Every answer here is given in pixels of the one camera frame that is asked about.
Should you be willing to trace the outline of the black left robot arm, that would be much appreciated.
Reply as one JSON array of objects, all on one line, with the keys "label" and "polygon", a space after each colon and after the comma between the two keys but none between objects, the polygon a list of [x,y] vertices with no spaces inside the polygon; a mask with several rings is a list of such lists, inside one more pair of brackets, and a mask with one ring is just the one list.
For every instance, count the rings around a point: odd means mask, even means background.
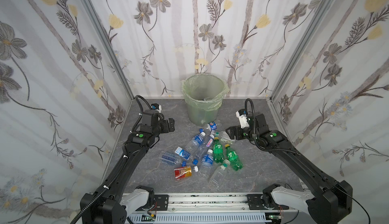
[{"label": "black left robot arm", "polygon": [[155,206],[154,190],[150,187],[137,187],[131,194],[124,196],[124,190],[138,164],[155,146],[161,134],[175,130],[173,118],[165,119],[159,104],[147,103],[147,100],[135,96],[140,114],[127,140],[122,146],[121,159],[103,183],[90,194],[85,194],[80,201],[80,212],[71,221],[84,224],[123,224],[139,208]]}]

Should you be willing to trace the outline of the clear bottle white cap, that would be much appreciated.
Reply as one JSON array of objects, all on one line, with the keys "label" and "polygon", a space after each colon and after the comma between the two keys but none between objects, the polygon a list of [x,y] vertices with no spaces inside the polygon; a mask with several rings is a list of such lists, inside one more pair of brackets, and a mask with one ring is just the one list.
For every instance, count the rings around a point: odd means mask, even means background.
[{"label": "clear bottle white cap", "polygon": [[215,188],[218,188],[222,181],[225,179],[227,174],[227,169],[230,166],[231,162],[228,159],[225,159],[223,163],[216,169],[213,175],[209,179],[209,184]]}]

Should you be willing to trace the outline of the clear crushed bottle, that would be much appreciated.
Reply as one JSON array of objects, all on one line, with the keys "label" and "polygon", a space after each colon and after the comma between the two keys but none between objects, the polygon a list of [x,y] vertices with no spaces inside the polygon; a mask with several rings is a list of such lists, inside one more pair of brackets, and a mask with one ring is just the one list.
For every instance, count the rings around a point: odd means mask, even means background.
[{"label": "clear crushed bottle", "polygon": [[230,145],[235,143],[235,140],[231,139],[225,131],[219,133],[219,141]]}]

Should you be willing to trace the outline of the crushed blue label bottle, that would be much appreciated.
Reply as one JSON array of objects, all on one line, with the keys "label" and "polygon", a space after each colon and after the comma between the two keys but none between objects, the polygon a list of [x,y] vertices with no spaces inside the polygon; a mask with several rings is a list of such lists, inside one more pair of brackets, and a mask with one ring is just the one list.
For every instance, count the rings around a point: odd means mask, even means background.
[{"label": "crushed blue label bottle", "polygon": [[174,153],[177,154],[178,156],[180,156],[181,158],[183,158],[184,160],[192,159],[192,155],[188,151],[186,151],[185,149],[183,149],[181,147],[178,147],[174,151]]}]

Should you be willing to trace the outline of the crushed bottle blue cap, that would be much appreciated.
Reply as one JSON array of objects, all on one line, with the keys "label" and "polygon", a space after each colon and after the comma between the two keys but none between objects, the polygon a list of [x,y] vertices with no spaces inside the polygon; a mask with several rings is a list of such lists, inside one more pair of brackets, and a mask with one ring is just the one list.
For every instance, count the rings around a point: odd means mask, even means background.
[{"label": "crushed bottle blue cap", "polygon": [[170,165],[170,166],[190,166],[190,165],[198,165],[199,161],[194,159],[194,160],[185,160],[178,156],[175,153],[171,152],[162,152],[159,155],[159,159],[161,162]]}]

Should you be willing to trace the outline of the green bottle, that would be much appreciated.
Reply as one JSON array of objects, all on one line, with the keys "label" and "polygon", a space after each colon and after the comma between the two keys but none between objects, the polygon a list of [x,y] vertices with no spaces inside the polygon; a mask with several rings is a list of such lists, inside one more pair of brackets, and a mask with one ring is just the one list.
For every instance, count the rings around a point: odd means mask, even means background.
[{"label": "green bottle", "polygon": [[221,145],[219,139],[214,140],[213,158],[216,163],[223,163],[224,161],[223,146]]},{"label": "green bottle", "polygon": [[243,168],[243,163],[240,160],[237,152],[231,148],[230,144],[225,145],[227,159],[230,161],[230,166],[233,170],[238,171]]}]

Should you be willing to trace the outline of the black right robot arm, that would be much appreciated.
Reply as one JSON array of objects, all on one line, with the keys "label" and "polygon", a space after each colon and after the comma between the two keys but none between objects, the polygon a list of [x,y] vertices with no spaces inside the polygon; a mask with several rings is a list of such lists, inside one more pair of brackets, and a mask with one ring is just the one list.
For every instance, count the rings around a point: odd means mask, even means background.
[{"label": "black right robot arm", "polygon": [[248,140],[259,150],[274,155],[308,187],[306,192],[272,184],[262,192],[260,203],[266,209],[287,206],[311,216],[317,224],[337,224],[352,212],[353,188],[339,182],[303,156],[278,130],[270,130],[263,114],[255,112],[250,98],[237,112],[240,124],[226,129],[232,140]]}]

